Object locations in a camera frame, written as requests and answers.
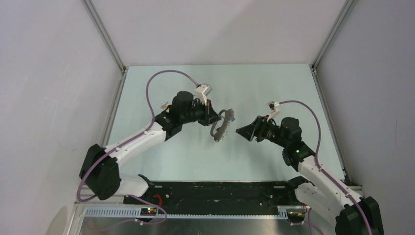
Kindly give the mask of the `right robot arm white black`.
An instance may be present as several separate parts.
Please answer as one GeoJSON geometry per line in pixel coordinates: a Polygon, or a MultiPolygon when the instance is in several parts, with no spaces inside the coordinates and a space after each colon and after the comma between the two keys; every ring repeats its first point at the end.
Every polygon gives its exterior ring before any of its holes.
{"type": "Polygon", "coordinates": [[[278,126],[258,116],[253,123],[236,129],[236,133],[248,141],[269,140],[283,148],[284,162],[301,174],[288,181],[284,198],[289,204],[310,206],[338,235],[384,234],[377,201],[361,196],[317,164],[316,153],[302,141],[298,119],[286,117],[278,126]]]}

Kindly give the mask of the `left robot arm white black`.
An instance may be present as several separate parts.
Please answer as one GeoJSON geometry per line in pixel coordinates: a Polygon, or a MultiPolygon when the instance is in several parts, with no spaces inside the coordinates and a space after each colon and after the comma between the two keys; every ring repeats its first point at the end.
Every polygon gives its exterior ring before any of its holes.
{"type": "Polygon", "coordinates": [[[214,111],[211,100],[200,100],[186,91],[178,92],[172,103],[153,116],[149,125],[137,134],[106,147],[92,145],[79,173],[81,185],[86,185],[93,192],[92,198],[99,200],[121,192],[149,204],[155,197],[151,182],[142,175],[122,176],[120,168],[132,158],[178,134],[185,124],[197,122],[202,126],[211,126],[221,119],[214,111]]]}

